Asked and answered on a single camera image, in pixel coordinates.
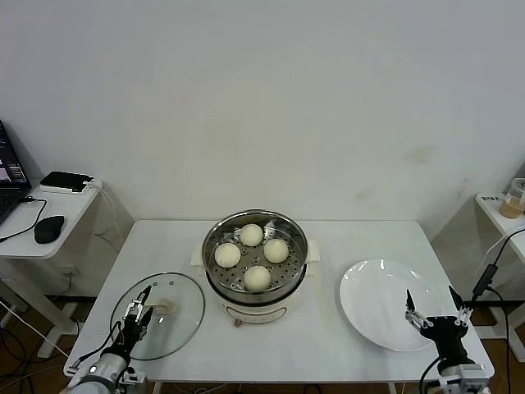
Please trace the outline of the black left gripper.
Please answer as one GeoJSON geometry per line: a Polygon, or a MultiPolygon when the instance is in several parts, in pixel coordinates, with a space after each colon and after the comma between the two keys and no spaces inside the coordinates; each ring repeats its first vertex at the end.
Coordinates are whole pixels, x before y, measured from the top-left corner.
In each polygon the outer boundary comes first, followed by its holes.
{"type": "Polygon", "coordinates": [[[149,307],[143,315],[142,312],[151,289],[151,286],[147,286],[126,307],[124,313],[126,317],[124,318],[124,328],[122,329],[121,335],[124,343],[136,343],[140,341],[147,332],[154,307],[149,307]]]}

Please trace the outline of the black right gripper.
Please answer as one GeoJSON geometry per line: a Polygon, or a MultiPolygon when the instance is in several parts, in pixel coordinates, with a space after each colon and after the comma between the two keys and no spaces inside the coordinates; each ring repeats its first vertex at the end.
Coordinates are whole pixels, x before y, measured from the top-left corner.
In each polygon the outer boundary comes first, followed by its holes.
{"type": "Polygon", "coordinates": [[[439,356],[438,368],[451,368],[471,364],[462,339],[468,333],[468,321],[473,309],[465,304],[462,297],[449,286],[449,292],[458,310],[457,317],[424,317],[415,307],[410,290],[406,291],[405,319],[414,327],[422,329],[422,336],[434,342],[439,356]]]}

